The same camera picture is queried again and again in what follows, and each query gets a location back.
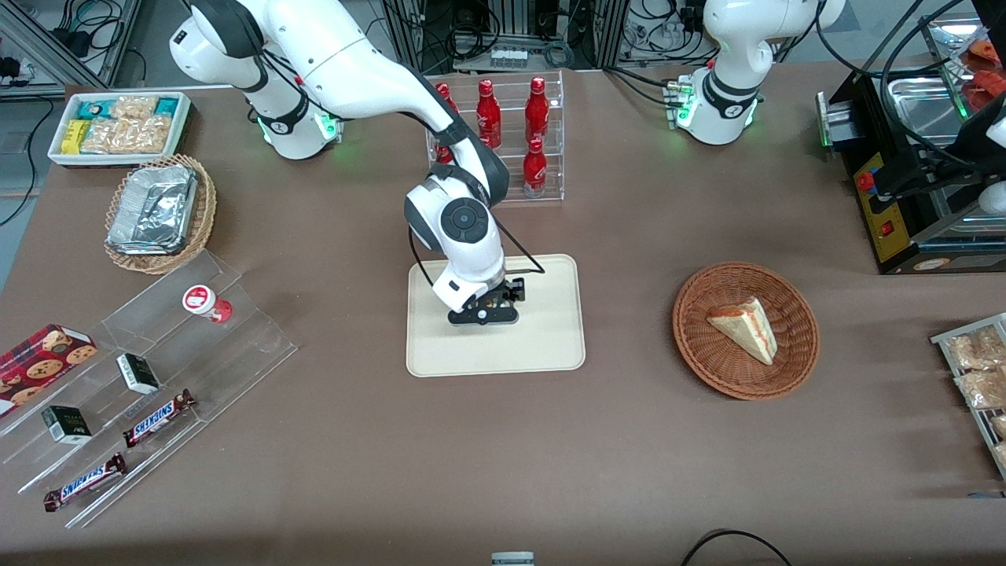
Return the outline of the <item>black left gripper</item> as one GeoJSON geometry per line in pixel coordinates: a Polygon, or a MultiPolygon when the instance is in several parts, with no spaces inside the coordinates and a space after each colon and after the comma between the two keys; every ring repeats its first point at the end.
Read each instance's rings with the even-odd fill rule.
{"type": "Polygon", "coordinates": [[[909,171],[874,173],[878,200],[898,200],[940,186],[1002,182],[1005,171],[1004,111],[978,112],[967,120],[956,140],[944,150],[956,157],[956,161],[931,151],[908,151],[905,161],[909,171]]]}

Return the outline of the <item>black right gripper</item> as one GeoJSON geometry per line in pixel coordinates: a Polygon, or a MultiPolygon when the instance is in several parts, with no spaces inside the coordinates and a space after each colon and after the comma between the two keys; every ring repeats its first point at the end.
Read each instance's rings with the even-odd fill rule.
{"type": "MultiPolygon", "coordinates": [[[[526,300],[525,279],[523,277],[504,278],[499,285],[493,287],[489,294],[507,296],[511,303],[523,302],[526,300]]],[[[472,297],[470,299],[471,311],[487,311],[489,308],[489,296],[472,297]]]]}

